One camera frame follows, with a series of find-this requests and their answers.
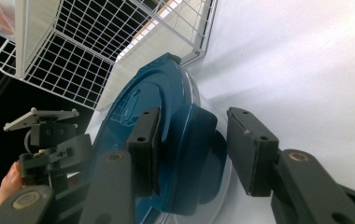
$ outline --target black plastic mount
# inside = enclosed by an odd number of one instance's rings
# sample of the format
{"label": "black plastic mount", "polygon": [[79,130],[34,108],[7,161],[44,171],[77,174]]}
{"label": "black plastic mount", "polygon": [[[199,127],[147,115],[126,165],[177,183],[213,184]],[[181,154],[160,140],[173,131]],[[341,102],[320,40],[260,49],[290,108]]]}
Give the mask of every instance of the black plastic mount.
{"label": "black plastic mount", "polygon": [[277,161],[277,138],[247,110],[232,107],[227,115],[227,152],[245,192],[270,196],[266,177],[269,164]]}
{"label": "black plastic mount", "polygon": [[[45,127],[59,130],[62,126]],[[36,155],[22,154],[22,179],[37,186],[7,199],[0,208],[0,223],[135,223],[134,198],[160,193],[160,145],[160,109],[156,107],[142,113],[124,148],[99,157],[92,178],[74,187],[67,186],[66,174],[92,158],[89,135]]]}
{"label": "black plastic mount", "polygon": [[355,191],[336,184],[310,154],[279,150],[277,138],[250,112],[230,108],[227,151],[251,196],[274,192],[278,224],[355,223]]}

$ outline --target wire rack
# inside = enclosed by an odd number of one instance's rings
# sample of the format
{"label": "wire rack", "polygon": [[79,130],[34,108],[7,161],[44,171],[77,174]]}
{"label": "wire rack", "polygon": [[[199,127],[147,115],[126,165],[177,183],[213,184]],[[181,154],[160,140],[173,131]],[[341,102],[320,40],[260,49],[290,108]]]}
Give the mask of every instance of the wire rack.
{"label": "wire rack", "polygon": [[215,5],[216,0],[63,0],[31,57],[23,60],[22,70],[16,66],[15,44],[6,41],[0,48],[0,71],[101,109],[98,103],[114,65],[128,52],[135,54],[154,28],[165,27],[192,48],[186,63],[204,56]]}

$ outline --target metal bolt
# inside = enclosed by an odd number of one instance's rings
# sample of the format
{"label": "metal bolt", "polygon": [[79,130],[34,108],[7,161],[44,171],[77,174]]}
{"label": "metal bolt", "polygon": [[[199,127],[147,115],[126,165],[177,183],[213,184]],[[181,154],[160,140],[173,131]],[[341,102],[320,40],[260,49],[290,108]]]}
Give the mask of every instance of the metal bolt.
{"label": "metal bolt", "polygon": [[309,160],[306,154],[302,152],[291,152],[289,153],[289,157],[294,161],[307,162]]}
{"label": "metal bolt", "polygon": [[31,206],[39,200],[40,194],[37,191],[30,191],[25,194],[22,194],[19,198],[17,198],[12,204],[12,207],[15,209],[22,209]]}
{"label": "metal bolt", "polygon": [[116,161],[120,161],[122,159],[122,155],[119,153],[113,153],[110,154],[106,157],[106,161],[108,162],[116,162]]}

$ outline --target white wall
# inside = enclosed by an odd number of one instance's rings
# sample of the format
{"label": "white wall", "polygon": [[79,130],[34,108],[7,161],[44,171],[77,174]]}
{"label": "white wall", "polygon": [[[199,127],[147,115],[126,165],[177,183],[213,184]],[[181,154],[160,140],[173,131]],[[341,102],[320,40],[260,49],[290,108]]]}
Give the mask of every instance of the white wall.
{"label": "white wall", "polygon": [[[355,1],[220,0],[189,72],[213,112],[251,111],[281,149],[313,154],[355,189]],[[269,203],[235,181],[217,222],[273,223]]]}

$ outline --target human hand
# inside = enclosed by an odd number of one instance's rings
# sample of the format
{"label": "human hand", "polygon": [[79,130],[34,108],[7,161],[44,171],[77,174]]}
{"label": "human hand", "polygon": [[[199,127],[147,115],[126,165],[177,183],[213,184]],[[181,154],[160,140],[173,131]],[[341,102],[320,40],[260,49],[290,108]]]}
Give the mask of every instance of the human hand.
{"label": "human hand", "polygon": [[0,185],[0,205],[3,201],[22,188],[21,181],[21,164],[14,162],[8,171],[8,174],[3,178]]}

